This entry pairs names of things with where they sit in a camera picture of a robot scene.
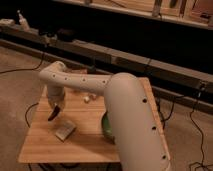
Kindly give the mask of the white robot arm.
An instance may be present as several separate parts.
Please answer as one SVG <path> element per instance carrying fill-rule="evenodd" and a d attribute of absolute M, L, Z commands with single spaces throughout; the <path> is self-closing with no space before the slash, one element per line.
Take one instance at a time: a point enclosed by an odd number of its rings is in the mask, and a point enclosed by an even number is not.
<path fill-rule="evenodd" d="M 104 97 L 123 171 L 172 171 L 150 102 L 139 79 L 129 73 L 75 74 L 56 61 L 42 69 L 47 97 L 60 101 L 66 87 Z"/>

